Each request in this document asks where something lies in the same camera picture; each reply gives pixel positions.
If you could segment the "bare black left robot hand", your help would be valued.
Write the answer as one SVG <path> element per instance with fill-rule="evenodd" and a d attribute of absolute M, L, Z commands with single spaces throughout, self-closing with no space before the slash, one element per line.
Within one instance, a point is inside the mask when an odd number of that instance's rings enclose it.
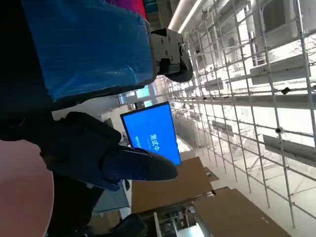
<path fill-rule="evenodd" d="M 0 138 L 40 148 L 48 170 L 117 191 L 121 180 L 169 181 L 166 155 L 120 145 L 121 134 L 82 112 L 53 111 L 152 83 L 193 77 L 181 34 L 150 30 L 140 14 L 100 0 L 0 3 Z"/>

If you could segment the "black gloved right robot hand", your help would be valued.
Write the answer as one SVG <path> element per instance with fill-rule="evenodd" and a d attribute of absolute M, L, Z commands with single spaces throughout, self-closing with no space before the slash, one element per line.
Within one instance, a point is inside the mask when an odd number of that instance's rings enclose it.
<path fill-rule="evenodd" d="M 144 237 L 146 225 L 138 214 L 131 214 L 105 234 L 88 226 L 92 211 L 103 193 L 99 187 L 53 174 L 54 203 L 47 229 L 49 237 Z"/>

